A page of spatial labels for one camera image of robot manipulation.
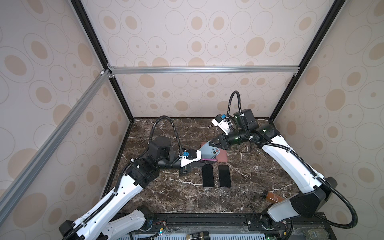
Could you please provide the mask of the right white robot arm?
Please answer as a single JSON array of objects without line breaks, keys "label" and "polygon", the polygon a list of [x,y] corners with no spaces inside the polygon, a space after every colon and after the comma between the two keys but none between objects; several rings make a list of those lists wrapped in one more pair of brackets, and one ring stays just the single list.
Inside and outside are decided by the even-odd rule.
[{"label": "right white robot arm", "polygon": [[[270,155],[294,180],[298,194],[272,204],[260,216],[259,222],[267,231],[275,228],[277,223],[296,217],[316,217],[330,226],[340,229],[352,229],[358,223],[358,214],[352,204],[337,191],[337,181],[326,178],[323,174],[312,168],[302,157],[289,146],[284,137],[273,124],[260,126],[252,110],[242,109],[241,95],[233,91],[230,99],[237,97],[238,111],[233,116],[230,112],[217,115],[212,123],[219,127],[223,133],[213,138],[210,146],[222,150],[229,150],[232,146],[245,142],[255,144]],[[349,209],[352,219],[347,224],[334,223],[318,215],[318,210],[330,199],[337,196]]]}]

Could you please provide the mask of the phone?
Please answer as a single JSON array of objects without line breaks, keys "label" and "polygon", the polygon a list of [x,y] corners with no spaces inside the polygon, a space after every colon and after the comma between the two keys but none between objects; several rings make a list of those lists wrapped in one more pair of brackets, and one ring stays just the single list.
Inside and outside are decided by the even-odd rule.
[{"label": "phone", "polygon": [[201,159],[199,163],[204,163],[204,164],[213,164],[216,163],[217,159]]},{"label": "phone", "polygon": [[202,166],[202,178],[204,188],[213,188],[215,186],[214,170],[212,165]]}]

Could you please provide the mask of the pink phone case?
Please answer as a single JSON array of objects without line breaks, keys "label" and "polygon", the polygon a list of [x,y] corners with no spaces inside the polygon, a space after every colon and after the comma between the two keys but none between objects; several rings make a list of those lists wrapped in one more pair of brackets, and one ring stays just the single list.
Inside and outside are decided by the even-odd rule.
[{"label": "pink phone case", "polygon": [[216,156],[218,163],[227,163],[228,162],[228,155],[227,151],[220,150],[219,154]]},{"label": "pink phone case", "polygon": [[210,146],[210,141],[206,142],[206,143],[201,143],[201,147],[200,147],[200,150],[206,150],[206,149],[210,149],[211,146]]}]

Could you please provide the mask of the light blue phone case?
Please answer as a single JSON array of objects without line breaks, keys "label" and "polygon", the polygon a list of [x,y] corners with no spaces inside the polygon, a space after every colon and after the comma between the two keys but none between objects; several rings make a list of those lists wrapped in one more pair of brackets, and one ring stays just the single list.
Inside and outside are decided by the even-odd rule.
[{"label": "light blue phone case", "polygon": [[211,146],[209,150],[206,149],[201,151],[202,159],[216,159],[216,156],[219,154],[219,152],[220,149]]}]

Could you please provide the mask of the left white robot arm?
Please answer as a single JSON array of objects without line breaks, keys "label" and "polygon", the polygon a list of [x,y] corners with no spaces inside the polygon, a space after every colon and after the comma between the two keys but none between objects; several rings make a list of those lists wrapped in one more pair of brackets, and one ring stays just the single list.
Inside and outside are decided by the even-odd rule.
[{"label": "left white robot arm", "polygon": [[[176,136],[179,150],[171,155],[171,141],[166,137],[153,135],[157,124],[168,121]],[[113,220],[113,217],[146,186],[154,181],[161,169],[188,166],[202,159],[202,152],[182,147],[181,139],[173,120],[160,116],[150,131],[149,145],[132,163],[127,164],[120,173],[116,186],[105,195],[91,210],[75,221],[65,221],[60,226],[64,240],[117,240],[124,235],[148,229],[152,225],[153,214],[145,207],[134,210],[127,216]]]}]

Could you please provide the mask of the purple smartphone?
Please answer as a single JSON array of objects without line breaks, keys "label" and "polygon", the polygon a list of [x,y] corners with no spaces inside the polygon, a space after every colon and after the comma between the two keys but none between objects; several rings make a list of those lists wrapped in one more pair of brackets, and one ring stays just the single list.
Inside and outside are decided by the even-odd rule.
[{"label": "purple smartphone", "polygon": [[230,174],[230,168],[227,165],[219,165],[219,184],[221,188],[231,188],[232,182],[231,182],[231,174]]}]

